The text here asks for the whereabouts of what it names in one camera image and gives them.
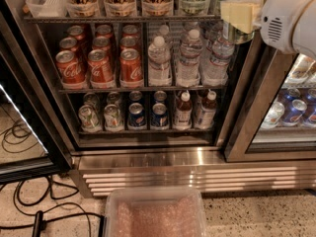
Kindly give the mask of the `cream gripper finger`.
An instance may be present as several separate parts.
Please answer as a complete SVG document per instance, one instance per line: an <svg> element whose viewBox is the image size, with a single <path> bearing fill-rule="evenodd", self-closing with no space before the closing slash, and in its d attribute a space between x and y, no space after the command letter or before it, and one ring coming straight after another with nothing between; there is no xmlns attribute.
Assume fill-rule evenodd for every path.
<svg viewBox="0 0 316 237"><path fill-rule="evenodd" d="M237 30L249 34L256 27L263 5L264 0L224 0L220 2L220 17Z"/></svg>

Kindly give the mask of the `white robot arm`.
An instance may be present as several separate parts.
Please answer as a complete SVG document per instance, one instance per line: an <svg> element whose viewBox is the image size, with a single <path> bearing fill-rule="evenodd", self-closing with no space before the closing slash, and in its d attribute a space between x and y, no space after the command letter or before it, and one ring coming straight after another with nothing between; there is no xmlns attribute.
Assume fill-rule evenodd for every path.
<svg viewBox="0 0 316 237"><path fill-rule="evenodd" d="M220 18L243 34L259 30L283 54L316 58L316 0L223 0Z"/></svg>

